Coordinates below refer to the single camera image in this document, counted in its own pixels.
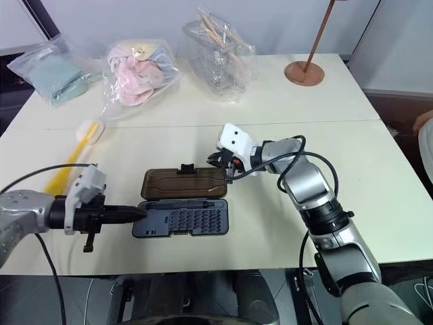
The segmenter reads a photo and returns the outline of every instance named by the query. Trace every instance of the wooden stick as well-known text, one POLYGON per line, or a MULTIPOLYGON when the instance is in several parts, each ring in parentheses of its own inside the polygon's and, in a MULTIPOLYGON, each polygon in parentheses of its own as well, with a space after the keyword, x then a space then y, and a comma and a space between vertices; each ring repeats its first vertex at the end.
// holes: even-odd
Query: wooden stick
POLYGON ((311 60, 313 59, 313 55, 316 52, 317 45, 319 44, 319 41, 320 41, 320 38, 322 36, 323 30, 325 29, 325 25, 326 25, 327 19, 329 18, 329 15, 331 14, 332 7, 334 6, 335 2, 336 2, 336 0, 331 0, 329 2, 329 5, 328 5, 327 10, 326 10, 325 17, 323 17, 322 25, 320 25, 319 32, 317 33, 316 40, 314 41, 313 48, 311 49, 309 59, 306 61, 306 64, 305 64, 305 67, 304 67, 304 73, 306 73, 308 71, 309 67, 310 67, 311 60))

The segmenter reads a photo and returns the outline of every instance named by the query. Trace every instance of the black cable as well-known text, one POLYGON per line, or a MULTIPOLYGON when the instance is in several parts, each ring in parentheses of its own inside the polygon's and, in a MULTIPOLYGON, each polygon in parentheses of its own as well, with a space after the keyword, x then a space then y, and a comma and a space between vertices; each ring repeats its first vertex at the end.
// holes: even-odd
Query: black cable
POLYGON ((245 173, 242 173, 241 175, 228 177, 227 180, 237 181, 238 179, 244 178, 244 177, 248 176, 249 174, 252 174, 255 171, 260 171, 263 167, 270 165, 277 160, 283 159, 285 157, 295 156, 297 154, 299 154, 301 156, 312 156, 312 157, 318 158, 318 159, 322 160, 329 167, 329 169, 331 170, 331 173, 332 173, 332 177, 334 178, 334 194, 337 196, 338 195, 338 175, 337 175, 336 169, 334 168, 334 166, 332 166, 331 162, 328 161, 328 159, 326 159, 325 157, 321 156, 320 154, 315 154, 314 152, 308 152, 308 151, 302 151, 301 153, 299 151, 297 151, 297 152, 288 152, 287 154, 280 154, 279 156, 276 156, 275 158, 272 158, 272 159, 268 160, 267 162, 264 162, 263 164, 255 167, 253 169, 250 169, 249 171, 246 171, 245 173))
POLYGON ((62 165, 54 165, 54 166, 50 166, 50 167, 45 167, 42 169, 38 169, 37 171, 33 171, 32 173, 29 173, 27 175, 24 175, 23 177, 18 178, 17 180, 13 181, 12 183, 10 183, 8 186, 6 186, 5 188, 3 188, 0 191, 0 194, 4 194, 8 189, 10 189, 12 186, 20 183, 21 181, 24 181, 25 179, 28 179, 29 177, 35 176, 39 173, 43 173, 44 171, 50 171, 52 169, 57 169, 57 168, 64 168, 64 167, 88 167, 90 164, 62 164, 62 165))
POLYGON ((277 180, 278 190, 280 190, 280 191, 282 191, 283 193, 286 193, 286 194, 287 194, 287 192, 286 192, 286 190, 283 188, 283 186, 281 184, 283 183, 284 177, 286 176, 286 174, 288 173, 288 171, 296 164, 296 162, 298 161, 298 159, 302 156, 302 151, 304 151, 305 145, 306 145, 305 136, 303 136, 303 135, 295 135, 292 138, 293 139, 301 139, 299 150, 297 151, 297 153, 295 155, 295 158, 293 158, 293 160, 290 162, 290 164, 287 166, 287 168, 284 169, 284 171, 281 173, 281 175, 278 177, 278 180, 277 180))
POLYGON ((309 232, 306 232, 304 239, 302 240, 302 244, 300 245, 300 252, 299 252, 299 287, 301 292, 304 295, 304 298, 306 300, 307 305, 309 306, 311 312, 314 315, 314 318, 316 319, 318 325, 323 325, 322 319, 320 318, 320 315, 317 313, 316 308, 313 305, 313 302, 311 301, 311 298, 309 294, 306 291, 305 287, 305 281, 304 281, 304 250, 305 250, 305 244, 306 241, 309 239, 309 232))
POLYGON ((39 242, 41 243, 42 246, 42 250, 45 254, 45 257, 48 260, 48 264, 53 272, 53 277, 54 277, 54 281, 55 281, 55 287, 57 288, 57 294, 59 294, 59 301, 60 301, 60 313, 62 315, 62 325, 66 325, 66 312, 65 312, 65 300, 63 299, 63 292, 62 292, 62 287, 60 286, 60 281, 59 281, 59 277, 57 275, 57 272, 55 270, 53 261, 51 260, 51 257, 49 256, 48 250, 47 250, 47 246, 45 246, 45 243, 41 237, 41 235, 39 234, 35 234, 36 238, 38 238, 39 242))

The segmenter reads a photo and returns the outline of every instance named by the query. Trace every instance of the floor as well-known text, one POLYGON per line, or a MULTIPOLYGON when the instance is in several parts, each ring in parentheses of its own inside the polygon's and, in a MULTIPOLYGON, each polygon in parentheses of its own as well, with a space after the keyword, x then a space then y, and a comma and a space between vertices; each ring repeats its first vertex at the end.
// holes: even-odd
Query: floor
MULTIPOLYGON (((280 324, 297 324, 292 295, 283 269, 261 270, 278 308, 280 324)), ((209 313, 236 316, 236 297, 219 272, 215 286, 215 302, 209 313)), ((66 316, 69 325, 83 324, 84 308, 90 278, 61 277, 66 316)), ((424 324, 433 324, 433 313, 415 294, 413 284, 420 280, 402 282, 392 289, 424 324)), ((110 306, 110 290, 116 279, 95 279, 89 295, 87 325, 105 325, 110 306)), ((319 311, 325 324, 340 325, 338 299, 329 296, 315 280, 319 311)), ((55 284, 51 276, 0 276, 0 324, 46 325, 59 324, 60 312, 55 284)))

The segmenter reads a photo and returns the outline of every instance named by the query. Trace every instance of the pink fabric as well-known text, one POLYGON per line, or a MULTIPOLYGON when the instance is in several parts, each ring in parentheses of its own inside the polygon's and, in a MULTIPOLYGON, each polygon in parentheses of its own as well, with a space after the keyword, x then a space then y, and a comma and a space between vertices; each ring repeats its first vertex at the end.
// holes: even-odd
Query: pink fabric
POLYGON ((155 88, 163 86, 164 74, 153 61, 136 60, 120 47, 114 47, 107 59, 120 86, 119 102, 122 105, 141 104, 154 93, 155 88))

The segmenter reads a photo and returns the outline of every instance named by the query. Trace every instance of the copper lamp base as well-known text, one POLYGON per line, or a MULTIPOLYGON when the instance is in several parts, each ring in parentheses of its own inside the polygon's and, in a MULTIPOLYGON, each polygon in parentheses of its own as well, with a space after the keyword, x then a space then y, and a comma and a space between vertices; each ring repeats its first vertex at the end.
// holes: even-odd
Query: copper lamp base
POLYGON ((304 72, 306 62, 292 62, 284 69, 286 78, 300 86, 315 86, 322 82, 325 73, 320 66, 311 63, 307 72, 304 72))

